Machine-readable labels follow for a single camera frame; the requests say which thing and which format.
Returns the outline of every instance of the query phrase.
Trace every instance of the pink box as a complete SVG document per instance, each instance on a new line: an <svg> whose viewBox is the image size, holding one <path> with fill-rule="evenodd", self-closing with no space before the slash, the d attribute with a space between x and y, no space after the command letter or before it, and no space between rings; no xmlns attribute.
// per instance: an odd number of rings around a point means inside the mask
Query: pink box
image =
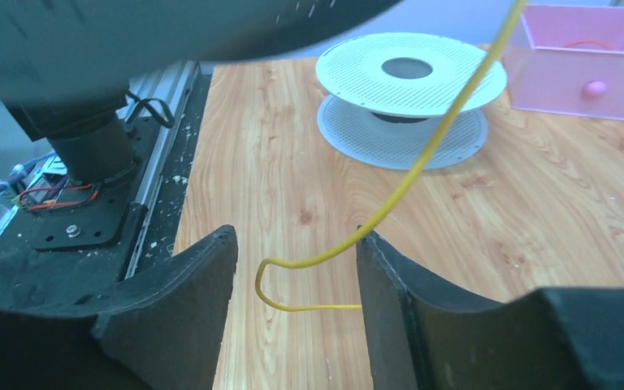
<svg viewBox="0 0 624 390"><path fill-rule="evenodd" d="M530 5L503 63L515 109L624 120L624 7Z"/></svg>

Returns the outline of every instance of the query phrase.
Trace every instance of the filament spool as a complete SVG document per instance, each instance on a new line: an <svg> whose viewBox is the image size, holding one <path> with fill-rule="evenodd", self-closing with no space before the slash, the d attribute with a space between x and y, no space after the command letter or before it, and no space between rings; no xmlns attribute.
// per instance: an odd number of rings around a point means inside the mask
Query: filament spool
<svg viewBox="0 0 624 390"><path fill-rule="evenodd" d="M390 32L334 45L316 65L331 94L319 108L319 131L342 154L375 167L407 171L486 53L446 37ZM487 73L426 170L475 155L487 140L479 109L506 86L500 63Z"/></svg>

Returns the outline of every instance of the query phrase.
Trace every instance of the pink knob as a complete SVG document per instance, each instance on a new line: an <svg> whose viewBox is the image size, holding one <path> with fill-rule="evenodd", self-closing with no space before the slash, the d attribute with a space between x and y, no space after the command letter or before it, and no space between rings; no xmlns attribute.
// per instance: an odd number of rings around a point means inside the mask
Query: pink knob
<svg viewBox="0 0 624 390"><path fill-rule="evenodd" d="M604 81L592 81L585 85L583 92L588 98L598 98L606 93L606 88Z"/></svg>

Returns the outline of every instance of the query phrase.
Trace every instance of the red wire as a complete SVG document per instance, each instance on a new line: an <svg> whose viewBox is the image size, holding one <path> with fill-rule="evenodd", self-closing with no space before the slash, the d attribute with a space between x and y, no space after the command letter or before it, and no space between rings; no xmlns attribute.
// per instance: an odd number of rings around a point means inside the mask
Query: red wire
<svg viewBox="0 0 624 390"><path fill-rule="evenodd" d="M568 45L565 45L564 47L570 48L570 47L574 47L578 45L597 45L597 46L603 47L606 50L611 50L611 46L601 41L575 41L575 42L569 43Z"/></svg>
<svg viewBox="0 0 624 390"><path fill-rule="evenodd" d="M64 187L64 188L61 188L61 190L63 191L64 189L90 189L90 188L92 188L92 185L91 184L87 184L87 185L80 185L80 186L77 186L77 187ZM39 191L52 191L52 190L56 190L56 189L58 189L58 188L54 188L54 187L29 188L29 189L24 190L22 193L20 193L20 195L18 195L18 201L20 202L21 205L26 206L25 201L23 199L23 197L25 195L27 195L29 193L39 192ZM89 200L93 200L96 197L97 197L97 192L95 191L95 193L92 194L92 198L90 198ZM76 204L78 204L78 202L75 202L75 201L65 201L65 202L61 202L61 203L52 203L50 205L35 205L35 206L29 207L29 209L30 210L41 210L42 208L74 206Z"/></svg>
<svg viewBox="0 0 624 390"><path fill-rule="evenodd" d="M97 198L97 195L99 195L99 191L94 191L92 196L89 197L89 199L84 200L84 201L60 201L60 202L55 202L55 203L50 203L50 204L45 204L45 205L35 205L35 206L28 207L28 210L37 211L37 210L57 209L59 207L77 206L82 203L93 201L94 199Z"/></svg>

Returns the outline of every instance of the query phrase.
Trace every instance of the black cable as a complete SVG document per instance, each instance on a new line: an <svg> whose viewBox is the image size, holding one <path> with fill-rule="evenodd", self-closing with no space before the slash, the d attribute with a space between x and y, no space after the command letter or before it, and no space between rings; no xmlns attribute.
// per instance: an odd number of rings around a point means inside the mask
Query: black cable
<svg viewBox="0 0 624 390"><path fill-rule="evenodd" d="M142 110L147 110L152 115L154 120L156 120L163 127L172 128L176 125L176 118L173 116L171 108L165 101L157 99L156 97L146 97L143 99L130 91L127 91L126 94L136 103L135 109L132 110L132 113L125 120L126 124L135 123L137 117L140 116ZM159 114L158 111L150 104L150 102L158 102L159 105L162 107L163 115Z"/></svg>

